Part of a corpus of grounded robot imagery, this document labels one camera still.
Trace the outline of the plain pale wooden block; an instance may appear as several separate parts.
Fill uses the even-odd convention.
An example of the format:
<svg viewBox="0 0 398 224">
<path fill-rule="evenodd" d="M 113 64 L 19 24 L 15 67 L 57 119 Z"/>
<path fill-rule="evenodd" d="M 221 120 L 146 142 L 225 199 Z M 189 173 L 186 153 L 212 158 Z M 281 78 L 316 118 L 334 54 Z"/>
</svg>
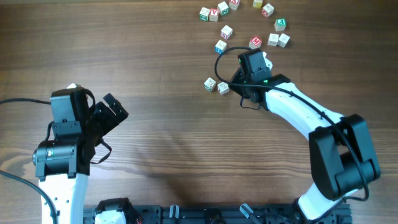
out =
<svg viewBox="0 0 398 224">
<path fill-rule="evenodd" d="M 217 88 L 218 88 L 218 92 L 221 95 L 224 95 L 227 92 L 229 92 L 229 85 L 225 82 L 221 82 L 221 83 L 217 84 Z"/>
</svg>

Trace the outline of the green sided wooden block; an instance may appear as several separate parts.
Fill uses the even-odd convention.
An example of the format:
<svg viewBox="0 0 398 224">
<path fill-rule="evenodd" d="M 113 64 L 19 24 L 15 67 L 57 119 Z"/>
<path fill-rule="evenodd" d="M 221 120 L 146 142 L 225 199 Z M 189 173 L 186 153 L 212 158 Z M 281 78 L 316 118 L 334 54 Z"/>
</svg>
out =
<svg viewBox="0 0 398 224">
<path fill-rule="evenodd" d="M 216 85 L 217 85 L 217 82 L 210 77 L 204 82 L 204 87 L 209 92 L 212 92 Z"/>
</svg>

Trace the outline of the red M wooden block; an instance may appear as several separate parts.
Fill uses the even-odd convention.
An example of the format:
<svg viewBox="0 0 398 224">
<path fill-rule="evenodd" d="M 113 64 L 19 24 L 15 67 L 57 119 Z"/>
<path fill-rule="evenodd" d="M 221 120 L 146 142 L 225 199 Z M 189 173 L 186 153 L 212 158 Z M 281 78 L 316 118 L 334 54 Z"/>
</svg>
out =
<svg viewBox="0 0 398 224">
<path fill-rule="evenodd" d="M 262 40 L 258 37 L 258 36 L 254 36 L 253 38 L 251 38 L 251 40 L 249 41 L 249 47 L 251 49 L 258 49 L 261 47 L 262 44 Z"/>
</svg>

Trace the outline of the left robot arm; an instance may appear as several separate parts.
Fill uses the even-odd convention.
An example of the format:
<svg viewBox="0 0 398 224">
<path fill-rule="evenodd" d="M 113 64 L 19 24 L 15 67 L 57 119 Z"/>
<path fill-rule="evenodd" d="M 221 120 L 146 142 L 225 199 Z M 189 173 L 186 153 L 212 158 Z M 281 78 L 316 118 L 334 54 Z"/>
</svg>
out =
<svg viewBox="0 0 398 224">
<path fill-rule="evenodd" d="M 91 91 L 78 85 L 57 90 L 50 97 L 54 139 L 45 138 L 32 156 L 44 193 L 42 223 L 83 223 L 95 148 L 128 117 L 112 94 L 89 105 L 87 99 L 92 97 Z"/>
</svg>

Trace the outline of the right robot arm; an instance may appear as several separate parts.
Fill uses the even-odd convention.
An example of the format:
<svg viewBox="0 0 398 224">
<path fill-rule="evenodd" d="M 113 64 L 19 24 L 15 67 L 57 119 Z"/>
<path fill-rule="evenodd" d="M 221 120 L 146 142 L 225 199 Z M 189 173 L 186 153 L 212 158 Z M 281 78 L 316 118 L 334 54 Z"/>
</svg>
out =
<svg viewBox="0 0 398 224">
<path fill-rule="evenodd" d="M 324 108 L 286 76 L 271 74 L 271 62 L 261 49 L 238 55 L 240 68 L 231 89 L 243 99 L 257 103 L 296 128 L 307 140 L 313 184 L 299 197 L 289 217 L 291 223 L 315 223 L 330 218 L 341 223 L 337 208 L 381 176 L 371 135 L 358 114 L 343 116 Z"/>
</svg>

